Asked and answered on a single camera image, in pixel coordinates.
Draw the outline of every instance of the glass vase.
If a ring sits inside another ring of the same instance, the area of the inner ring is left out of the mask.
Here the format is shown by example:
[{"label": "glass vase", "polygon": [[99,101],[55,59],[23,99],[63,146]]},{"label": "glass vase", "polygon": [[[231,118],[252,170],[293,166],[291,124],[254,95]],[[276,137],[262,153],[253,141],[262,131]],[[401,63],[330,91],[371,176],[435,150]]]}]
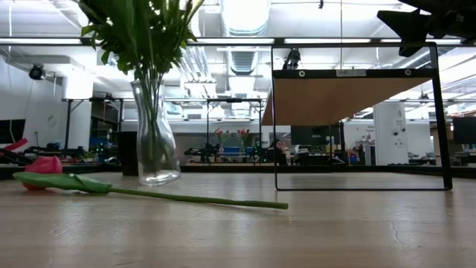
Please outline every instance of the glass vase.
[{"label": "glass vase", "polygon": [[147,186],[159,186],[180,177],[180,164],[176,155],[176,143],[166,118],[163,85],[158,87],[157,115],[151,112],[150,97],[144,94],[142,85],[131,83],[138,108],[137,159],[139,182]]}]

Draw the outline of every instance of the ceiling light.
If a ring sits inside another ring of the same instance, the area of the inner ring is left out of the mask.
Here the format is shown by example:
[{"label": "ceiling light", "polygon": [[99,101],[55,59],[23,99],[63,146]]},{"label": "ceiling light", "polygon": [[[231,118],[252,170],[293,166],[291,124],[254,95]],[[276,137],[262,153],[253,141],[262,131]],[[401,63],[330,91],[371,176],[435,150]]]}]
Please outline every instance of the ceiling light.
[{"label": "ceiling light", "polygon": [[253,38],[253,37],[233,37],[233,38],[197,38],[196,41],[189,40],[188,45],[270,45],[274,43],[273,38]]},{"label": "ceiling light", "polygon": [[370,39],[322,39],[322,38],[286,38],[285,44],[329,44],[329,43],[365,43]]},{"label": "ceiling light", "polygon": [[218,52],[270,52],[271,48],[232,48],[232,47],[227,47],[227,48],[216,48]]},{"label": "ceiling light", "polygon": [[0,45],[82,45],[79,38],[0,38]]},{"label": "ceiling light", "polygon": [[[401,39],[382,39],[380,42],[401,42]],[[459,39],[427,39],[426,42],[435,42],[438,45],[459,45]]]}]

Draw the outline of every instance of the black speaker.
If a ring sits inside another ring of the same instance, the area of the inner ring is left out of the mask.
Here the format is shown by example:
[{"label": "black speaker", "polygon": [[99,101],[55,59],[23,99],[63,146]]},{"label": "black speaker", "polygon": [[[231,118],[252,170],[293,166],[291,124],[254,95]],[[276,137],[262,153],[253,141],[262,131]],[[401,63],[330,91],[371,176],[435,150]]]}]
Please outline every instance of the black speaker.
[{"label": "black speaker", "polygon": [[43,64],[33,64],[33,68],[30,70],[28,76],[33,80],[44,80],[45,79],[45,70],[43,70]]},{"label": "black speaker", "polygon": [[120,169],[124,176],[138,176],[137,131],[118,133]]}]

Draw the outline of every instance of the tulip stem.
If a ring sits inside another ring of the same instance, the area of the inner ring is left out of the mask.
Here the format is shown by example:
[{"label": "tulip stem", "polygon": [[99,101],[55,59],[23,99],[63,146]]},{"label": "tulip stem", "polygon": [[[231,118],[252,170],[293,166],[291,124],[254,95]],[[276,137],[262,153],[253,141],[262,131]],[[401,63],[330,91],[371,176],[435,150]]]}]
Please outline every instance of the tulip stem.
[{"label": "tulip stem", "polygon": [[184,201],[184,202],[200,202],[200,203],[210,203],[210,204],[220,204],[220,205],[241,205],[241,206],[249,206],[249,207],[259,207],[259,208],[288,209],[288,204],[281,203],[281,202],[235,201],[235,200],[227,200],[222,198],[190,197],[190,196],[181,196],[181,195],[175,195],[175,194],[161,194],[161,193],[154,193],[149,191],[139,191],[139,190],[132,190],[132,189],[124,189],[124,188],[110,188],[109,191],[113,193],[119,193],[119,194],[131,194],[131,195],[137,195],[142,197],[155,197],[155,198]]}]

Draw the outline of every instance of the computer monitor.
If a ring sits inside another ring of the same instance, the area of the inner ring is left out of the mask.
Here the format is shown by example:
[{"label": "computer monitor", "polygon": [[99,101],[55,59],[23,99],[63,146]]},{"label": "computer monitor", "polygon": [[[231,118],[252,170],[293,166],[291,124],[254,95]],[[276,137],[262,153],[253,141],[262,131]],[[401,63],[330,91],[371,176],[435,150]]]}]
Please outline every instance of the computer monitor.
[{"label": "computer monitor", "polygon": [[15,141],[21,140],[23,138],[24,130],[25,130],[24,119],[0,120],[0,144],[12,144]]},{"label": "computer monitor", "polygon": [[327,137],[332,136],[332,144],[341,143],[339,125],[329,126],[291,126],[292,145],[325,145],[329,143]]},{"label": "computer monitor", "polygon": [[476,117],[453,118],[455,144],[476,144]]}]

